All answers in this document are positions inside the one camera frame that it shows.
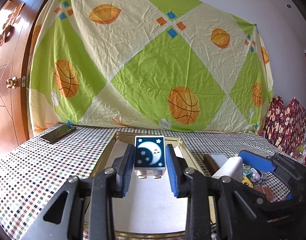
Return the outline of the yellow face toy block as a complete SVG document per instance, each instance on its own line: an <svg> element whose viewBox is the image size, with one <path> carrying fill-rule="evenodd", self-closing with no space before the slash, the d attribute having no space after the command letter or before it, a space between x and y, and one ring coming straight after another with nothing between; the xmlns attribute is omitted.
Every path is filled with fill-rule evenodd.
<svg viewBox="0 0 306 240"><path fill-rule="evenodd" d="M250 187L250 188L253 188L253 183L248 179L247 176L243 176L243 179L242 179L242 184Z"/></svg>

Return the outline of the white power adapter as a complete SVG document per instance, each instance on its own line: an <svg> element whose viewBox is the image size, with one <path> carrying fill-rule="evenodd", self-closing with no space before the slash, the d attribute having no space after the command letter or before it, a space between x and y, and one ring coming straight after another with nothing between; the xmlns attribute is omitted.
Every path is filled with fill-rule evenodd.
<svg viewBox="0 0 306 240"><path fill-rule="evenodd" d="M242 182L243 180L243 160L241 157L230 157L222 165L212 178L220 179L223 176L228 176L236 181Z"/></svg>

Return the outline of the moon picture toy block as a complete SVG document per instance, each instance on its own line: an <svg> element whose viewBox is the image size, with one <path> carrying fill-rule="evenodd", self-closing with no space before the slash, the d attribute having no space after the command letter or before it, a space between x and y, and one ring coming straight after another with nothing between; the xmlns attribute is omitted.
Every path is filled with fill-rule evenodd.
<svg viewBox="0 0 306 240"><path fill-rule="evenodd" d="M135 136L134 171L140 179L161 179L166 171L163 135Z"/></svg>

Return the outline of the copper rectangular tin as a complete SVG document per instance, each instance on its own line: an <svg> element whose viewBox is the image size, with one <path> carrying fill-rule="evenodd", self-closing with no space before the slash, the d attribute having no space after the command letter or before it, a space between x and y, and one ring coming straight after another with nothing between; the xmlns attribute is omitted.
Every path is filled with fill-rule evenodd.
<svg viewBox="0 0 306 240"><path fill-rule="evenodd" d="M267 201L272 202L274 199L274 194L272 193L271 189L266 186L254 186L254 190L265 194Z"/></svg>

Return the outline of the black floral hair clip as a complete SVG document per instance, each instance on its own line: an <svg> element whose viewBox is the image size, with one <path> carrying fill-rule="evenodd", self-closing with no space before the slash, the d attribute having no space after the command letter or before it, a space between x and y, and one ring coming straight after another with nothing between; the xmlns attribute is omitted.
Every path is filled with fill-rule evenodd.
<svg viewBox="0 0 306 240"><path fill-rule="evenodd" d="M252 175L250 177L250 181L252 183L262 183L266 179L265 174L262 173L260 170L257 170L252 167L250 171L252 172Z"/></svg>

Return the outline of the blue bear toy block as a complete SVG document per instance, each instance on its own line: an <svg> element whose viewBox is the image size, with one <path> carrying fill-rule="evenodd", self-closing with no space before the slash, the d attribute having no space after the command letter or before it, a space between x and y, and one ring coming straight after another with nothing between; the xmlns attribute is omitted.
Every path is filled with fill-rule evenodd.
<svg viewBox="0 0 306 240"><path fill-rule="evenodd" d="M251 166L243 164L243 176L246 176L250 180L254 173Z"/></svg>

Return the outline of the clear plastic case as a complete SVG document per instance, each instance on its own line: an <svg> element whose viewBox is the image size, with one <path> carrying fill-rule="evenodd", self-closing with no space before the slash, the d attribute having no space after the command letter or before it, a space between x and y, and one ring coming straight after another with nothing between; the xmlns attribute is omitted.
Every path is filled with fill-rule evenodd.
<svg viewBox="0 0 306 240"><path fill-rule="evenodd" d="M210 156L219 168L221 168L228 161L228 157L224 154L211 154Z"/></svg>

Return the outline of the red plaid bear fabric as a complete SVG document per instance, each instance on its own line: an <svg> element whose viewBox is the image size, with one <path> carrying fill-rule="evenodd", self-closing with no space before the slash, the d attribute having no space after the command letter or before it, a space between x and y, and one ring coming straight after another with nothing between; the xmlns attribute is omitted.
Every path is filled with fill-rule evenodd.
<svg viewBox="0 0 306 240"><path fill-rule="evenodd" d="M300 145L306 131L306 110L293 97L284 105L280 96L274 96L266 115L263 132L267 141L280 151L290 154Z"/></svg>

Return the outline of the dark brown flat bar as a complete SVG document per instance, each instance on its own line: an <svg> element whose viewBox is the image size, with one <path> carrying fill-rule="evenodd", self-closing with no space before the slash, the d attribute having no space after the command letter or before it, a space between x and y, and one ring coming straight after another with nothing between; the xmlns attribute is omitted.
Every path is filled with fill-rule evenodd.
<svg viewBox="0 0 306 240"><path fill-rule="evenodd" d="M207 167L211 176L214 175L220 169L218 164L215 162L215 160L209 154L204 154L203 155L203 163L206 165L206 167Z"/></svg>

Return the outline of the checkered tablecloth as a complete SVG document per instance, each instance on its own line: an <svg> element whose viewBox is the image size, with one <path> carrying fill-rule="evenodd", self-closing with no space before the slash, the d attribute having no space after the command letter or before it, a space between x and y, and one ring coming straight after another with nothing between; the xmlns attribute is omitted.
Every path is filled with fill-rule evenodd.
<svg viewBox="0 0 306 240"><path fill-rule="evenodd" d="M10 239L20 239L45 204L67 178L87 178L117 128L79 126L54 144L35 136L0 159L0 226ZM203 156L228 157L246 150L270 157L278 149L251 133L200 133L160 131L183 140L204 173Z"/></svg>

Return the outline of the gold metal tin tray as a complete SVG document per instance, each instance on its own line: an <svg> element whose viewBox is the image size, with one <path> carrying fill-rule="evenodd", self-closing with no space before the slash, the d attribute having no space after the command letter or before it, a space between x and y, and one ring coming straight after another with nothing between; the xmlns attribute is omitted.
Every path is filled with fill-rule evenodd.
<svg viewBox="0 0 306 240"><path fill-rule="evenodd" d="M107 139L90 177L112 166L114 159L124 154L128 144L135 143L136 135L140 133L116 132L110 141ZM185 159L189 167L207 174L187 147L184 137L165 135L164 141L165 145L173 146L176 156ZM187 198L174 197L167 170L161 178L139 178L133 171L126 196L114 198L112 202L116 238L167 239L184 236Z"/></svg>

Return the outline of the white paper tray liner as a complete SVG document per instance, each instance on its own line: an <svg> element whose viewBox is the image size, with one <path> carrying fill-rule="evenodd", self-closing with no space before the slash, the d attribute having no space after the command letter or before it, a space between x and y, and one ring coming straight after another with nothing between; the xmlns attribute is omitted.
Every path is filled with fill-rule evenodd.
<svg viewBox="0 0 306 240"><path fill-rule="evenodd" d="M161 179L140 179L132 173L124 198L113 198L114 228L128 233L162 234L184 231L187 199L176 198L169 174Z"/></svg>

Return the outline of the black smartphone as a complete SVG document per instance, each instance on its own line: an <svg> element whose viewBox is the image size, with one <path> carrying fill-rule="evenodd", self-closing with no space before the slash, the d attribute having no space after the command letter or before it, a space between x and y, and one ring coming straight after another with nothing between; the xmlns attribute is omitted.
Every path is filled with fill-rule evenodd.
<svg viewBox="0 0 306 240"><path fill-rule="evenodd" d="M40 138L49 144L53 144L75 130L75 126L63 124L58 128L40 136Z"/></svg>

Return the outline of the brass door knob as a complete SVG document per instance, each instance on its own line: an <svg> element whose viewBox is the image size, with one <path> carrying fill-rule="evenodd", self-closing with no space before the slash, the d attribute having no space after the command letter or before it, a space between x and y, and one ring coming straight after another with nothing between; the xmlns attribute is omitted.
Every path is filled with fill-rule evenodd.
<svg viewBox="0 0 306 240"><path fill-rule="evenodd" d="M6 82L5 82L5 86L6 86L6 88L9 88L9 89L16 89L17 86L18 86L17 77L14 76L12 78L7 79Z"/></svg>

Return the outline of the green basketball bedsheet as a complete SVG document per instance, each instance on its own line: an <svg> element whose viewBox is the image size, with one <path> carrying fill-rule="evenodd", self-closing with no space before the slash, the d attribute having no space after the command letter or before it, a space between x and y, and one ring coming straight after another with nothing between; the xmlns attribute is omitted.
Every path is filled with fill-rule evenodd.
<svg viewBox="0 0 306 240"><path fill-rule="evenodd" d="M49 0L33 31L34 134L59 122L260 134L272 98L256 25L199 0Z"/></svg>

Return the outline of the wooden door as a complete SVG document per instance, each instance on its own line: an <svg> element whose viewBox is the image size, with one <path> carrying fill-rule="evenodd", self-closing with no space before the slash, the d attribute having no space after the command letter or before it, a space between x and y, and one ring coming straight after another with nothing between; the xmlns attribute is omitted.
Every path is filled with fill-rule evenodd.
<svg viewBox="0 0 306 240"><path fill-rule="evenodd" d="M0 156L29 139L26 83L35 23L48 0L0 0ZM6 88L16 76L16 89Z"/></svg>

